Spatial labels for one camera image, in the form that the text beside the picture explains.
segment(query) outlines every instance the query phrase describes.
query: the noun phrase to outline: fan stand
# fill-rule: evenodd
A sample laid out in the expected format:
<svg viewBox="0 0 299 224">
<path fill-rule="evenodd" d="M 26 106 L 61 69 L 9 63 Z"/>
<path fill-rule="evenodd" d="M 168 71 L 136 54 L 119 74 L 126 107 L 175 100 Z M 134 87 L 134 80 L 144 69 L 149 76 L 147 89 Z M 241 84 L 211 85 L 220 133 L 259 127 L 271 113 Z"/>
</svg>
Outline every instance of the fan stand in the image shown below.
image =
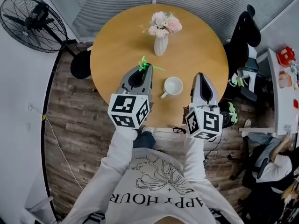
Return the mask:
<svg viewBox="0 0 299 224">
<path fill-rule="evenodd" d="M 64 45 L 62 40 L 49 28 L 44 25 L 43 28 L 61 45 Z M 70 53 L 74 59 L 71 62 L 71 74 L 77 79 L 84 79 L 89 77 L 92 73 L 90 71 L 90 54 L 91 51 L 81 51 L 77 55 L 71 51 L 67 46 L 64 49 Z"/>
</svg>

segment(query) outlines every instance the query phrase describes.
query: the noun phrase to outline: electric fan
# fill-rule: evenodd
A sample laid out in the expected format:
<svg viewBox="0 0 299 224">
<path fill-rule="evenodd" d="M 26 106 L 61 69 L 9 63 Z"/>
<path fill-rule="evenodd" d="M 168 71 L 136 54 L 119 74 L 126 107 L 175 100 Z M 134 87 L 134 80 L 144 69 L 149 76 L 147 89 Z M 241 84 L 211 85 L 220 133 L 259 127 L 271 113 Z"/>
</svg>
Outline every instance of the electric fan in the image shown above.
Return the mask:
<svg viewBox="0 0 299 224">
<path fill-rule="evenodd" d="M 18 42 L 42 52 L 68 51 L 73 57 L 71 71 L 77 78 L 90 72 L 90 52 L 76 55 L 67 46 L 67 33 L 58 14 L 42 0 L 4 0 L 0 7 L 0 23 Z"/>
</svg>

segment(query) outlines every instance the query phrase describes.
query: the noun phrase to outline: green object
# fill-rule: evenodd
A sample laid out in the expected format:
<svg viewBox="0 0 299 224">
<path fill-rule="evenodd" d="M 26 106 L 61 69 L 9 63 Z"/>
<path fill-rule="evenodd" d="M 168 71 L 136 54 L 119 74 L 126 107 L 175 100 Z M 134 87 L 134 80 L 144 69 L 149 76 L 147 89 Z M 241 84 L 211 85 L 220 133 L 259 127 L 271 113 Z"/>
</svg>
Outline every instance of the green object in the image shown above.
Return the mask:
<svg viewBox="0 0 299 224">
<path fill-rule="evenodd" d="M 146 60 L 145 56 L 143 56 L 142 60 L 140 62 L 138 62 L 138 64 L 139 64 L 139 71 L 141 71 L 142 69 L 144 69 L 144 70 L 146 69 L 146 67 L 149 65 L 147 62 L 148 62 L 148 60 Z M 165 69 L 160 68 L 160 67 L 153 66 L 153 68 L 165 71 Z"/>
<path fill-rule="evenodd" d="M 229 110 L 229 112 L 232 113 L 232 117 L 231 117 L 230 121 L 232 121 L 235 124 L 236 122 L 238 122 L 237 111 L 235 110 L 235 107 L 231 102 L 228 101 L 228 105 L 229 105 L 228 110 Z"/>
<path fill-rule="evenodd" d="M 242 78 L 237 78 L 237 83 L 238 83 L 238 86 L 244 86 L 244 83 L 243 83 L 243 80 Z"/>
</svg>

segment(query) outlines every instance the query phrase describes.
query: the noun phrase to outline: sleeve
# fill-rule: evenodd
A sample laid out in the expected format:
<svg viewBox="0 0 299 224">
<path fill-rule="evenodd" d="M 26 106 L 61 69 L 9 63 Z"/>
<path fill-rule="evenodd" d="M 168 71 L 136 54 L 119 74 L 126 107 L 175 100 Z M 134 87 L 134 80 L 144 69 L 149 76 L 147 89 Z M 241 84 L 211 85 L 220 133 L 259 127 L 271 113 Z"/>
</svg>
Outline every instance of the sleeve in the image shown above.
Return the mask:
<svg viewBox="0 0 299 224">
<path fill-rule="evenodd" d="M 276 158 L 274 160 L 274 164 L 279 166 L 279 167 L 282 167 L 284 166 L 288 161 L 290 160 L 290 158 L 288 156 L 284 156 L 284 155 L 280 155 L 280 154 L 277 154 L 276 155 Z"/>
<path fill-rule="evenodd" d="M 231 224 L 243 224 L 233 207 L 206 179 L 203 140 L 186 137 L 183 174 L 208 208 L 219 211 Z"/>
<path fill-rule="evenodd" d="M 128 169 L 136 136 L 136 130 L 118 128 L 115 131 L 107 157 L 101 159 L 98 171 L 81 192 L 63 224 L 82 224 L 89 214 L 106 212 L 114 189 Z"/>
</svg>

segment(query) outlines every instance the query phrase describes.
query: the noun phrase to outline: white cup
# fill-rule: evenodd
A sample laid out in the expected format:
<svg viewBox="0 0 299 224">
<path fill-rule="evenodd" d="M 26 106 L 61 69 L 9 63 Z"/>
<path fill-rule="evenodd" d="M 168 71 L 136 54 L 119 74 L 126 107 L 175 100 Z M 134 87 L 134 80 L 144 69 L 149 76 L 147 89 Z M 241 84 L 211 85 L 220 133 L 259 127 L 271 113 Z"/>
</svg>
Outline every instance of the white cup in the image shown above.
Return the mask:
<svg viewBox="0 0 299 224">
<path fill-rule="evenodd" d="M 169 77 L 164 83 L 164 94 L 160 97 L 164 99 L 166 96 L 179 95 L 183 90 L 183 82 L 177 77 Z"/>
</svg>

